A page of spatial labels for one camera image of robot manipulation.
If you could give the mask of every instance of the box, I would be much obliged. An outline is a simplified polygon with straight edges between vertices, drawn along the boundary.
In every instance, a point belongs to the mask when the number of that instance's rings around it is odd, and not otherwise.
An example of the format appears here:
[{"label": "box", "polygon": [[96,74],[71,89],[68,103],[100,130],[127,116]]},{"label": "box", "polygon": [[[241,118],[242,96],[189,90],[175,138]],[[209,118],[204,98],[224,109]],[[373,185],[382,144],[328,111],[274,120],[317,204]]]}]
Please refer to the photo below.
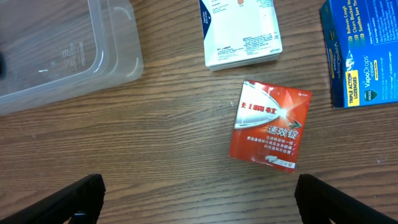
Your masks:
[{"label": "box", "polygon": [[128,0],[0,1],[0,55],[0,114],[133,81],[144,68]]},{"label": "box", "polygon": [[272,0],[199,0],[210,70],[276,60],[282,42]]},{"label": "box", "polygon": [[398,2],[328,0],[320,14],[334,107],[398,101]]},{"label": "box", "polygon": [[244,81],[229,156],[293,172],[311,97],[305,90]]}]

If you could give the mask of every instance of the wood grain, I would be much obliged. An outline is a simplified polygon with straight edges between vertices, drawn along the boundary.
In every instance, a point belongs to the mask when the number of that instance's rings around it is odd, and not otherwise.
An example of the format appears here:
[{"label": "wood grain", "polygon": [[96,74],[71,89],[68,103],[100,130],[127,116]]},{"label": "wood grain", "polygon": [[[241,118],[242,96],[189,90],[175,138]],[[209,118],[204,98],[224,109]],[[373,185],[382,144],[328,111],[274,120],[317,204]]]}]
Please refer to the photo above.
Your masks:
[{"label": "wood grain", "polygon": [[[0,218],[100,173],[100,223],[301,223],[294,189],[310,173],[398,219],[398,105],[332,108],[323,0],[276,0],[278,61],[219,72],[197,0],[131,3],[140,80],[0,117]],[[295,174],[228,158],[245,78],[313,92]]]}]

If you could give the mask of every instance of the blue box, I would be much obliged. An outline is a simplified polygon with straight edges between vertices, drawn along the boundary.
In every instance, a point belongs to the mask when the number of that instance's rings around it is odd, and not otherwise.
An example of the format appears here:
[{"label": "blue box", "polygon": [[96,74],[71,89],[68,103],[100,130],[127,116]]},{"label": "blue box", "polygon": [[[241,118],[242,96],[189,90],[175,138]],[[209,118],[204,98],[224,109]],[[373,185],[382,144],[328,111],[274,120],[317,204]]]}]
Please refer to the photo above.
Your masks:
[{"label": "blue box", "polygon": [[398,101],[398,0],[328,0],[320,9],[335,108]]}]

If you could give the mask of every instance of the yellow label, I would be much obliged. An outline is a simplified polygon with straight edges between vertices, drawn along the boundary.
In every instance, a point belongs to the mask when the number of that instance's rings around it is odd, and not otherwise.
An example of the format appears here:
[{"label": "yellow label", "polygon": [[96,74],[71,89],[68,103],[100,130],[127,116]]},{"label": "yellow label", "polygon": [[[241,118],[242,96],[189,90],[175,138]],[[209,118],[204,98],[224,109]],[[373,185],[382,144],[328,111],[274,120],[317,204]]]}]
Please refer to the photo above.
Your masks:
[{"label": "yellow label", "polygon": [[359,106],[358,70],[346,72],[346,88],[348,106]]},{"label": "yellow label", "polygon": [[330,53],[330,70],[331,70],[331,78],[335,78],[335,70],[333,69],[333,52],[329,49]]},{"label": "yellow label", "polygon": [[377,60],[374,61],[374,79],[379,80],[379,70],[377,69]]}]

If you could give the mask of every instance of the cardboard box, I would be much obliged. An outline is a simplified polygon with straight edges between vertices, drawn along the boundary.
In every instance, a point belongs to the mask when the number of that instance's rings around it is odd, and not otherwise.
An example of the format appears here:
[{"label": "cardboard box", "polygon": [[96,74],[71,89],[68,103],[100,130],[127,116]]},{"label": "cardboard box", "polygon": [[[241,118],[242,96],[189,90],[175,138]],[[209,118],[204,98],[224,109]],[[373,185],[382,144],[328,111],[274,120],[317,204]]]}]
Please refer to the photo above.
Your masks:
[{"label": "cardboard box", "polygon": [[282,42],[272,0],[199,0],[210,70],[276,60]]},{"label": "cardboard box", "polygon": [[229,156],[293,172],[311,97],[305,90],[244,81]]},{"label": "cardboard box", "polygon": [[320,13],[334,107],[398,101],[398,2],[328,0]]}]

